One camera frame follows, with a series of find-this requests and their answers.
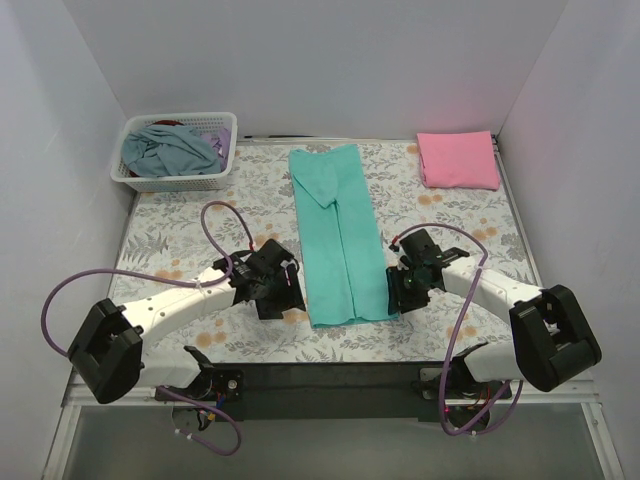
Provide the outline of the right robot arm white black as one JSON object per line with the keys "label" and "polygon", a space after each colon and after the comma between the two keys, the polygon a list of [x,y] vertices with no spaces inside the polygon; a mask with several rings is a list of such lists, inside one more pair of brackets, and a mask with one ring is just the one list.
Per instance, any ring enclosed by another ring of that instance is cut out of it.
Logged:
{"label": "right robot arm white black", "polygon": [[492,381],[524,380],[550,392],[602,359],[602,350],[574,293],[563,285],[541,288],[485,268],[480,257],[441,249],[425,229],[392,240],[396,266],[387,270],[389,311],[426,307],[440,290],[471,302],[505,322],[508,342],[482,341],[450,361],[449,385],[475,397]]}

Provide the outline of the teal t-shirt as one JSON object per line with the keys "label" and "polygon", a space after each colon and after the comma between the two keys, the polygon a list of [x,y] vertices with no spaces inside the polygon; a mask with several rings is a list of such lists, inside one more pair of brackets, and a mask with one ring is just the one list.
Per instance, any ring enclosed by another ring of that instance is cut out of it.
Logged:
{"label": "teal t-shirt", "polygon": [[289,154],[314,328],[395,320],[387,264],[359,149]]}

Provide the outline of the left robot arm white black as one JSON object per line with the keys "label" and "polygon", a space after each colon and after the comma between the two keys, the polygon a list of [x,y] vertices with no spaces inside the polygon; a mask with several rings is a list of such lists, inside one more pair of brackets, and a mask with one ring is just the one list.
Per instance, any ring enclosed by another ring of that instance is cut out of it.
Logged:
{"label": "left robot arm white black", "polygon": [[194,346],[160,354],[152,346],[206,315],[253,303],[261,320],[305,308],[295,256],[275,240],[219,259],[184,287],[116,305],[91,307],[68,349],[74,369],[100,404],[136,387],[166,387],[193,400],[228,393],[226,380]]}

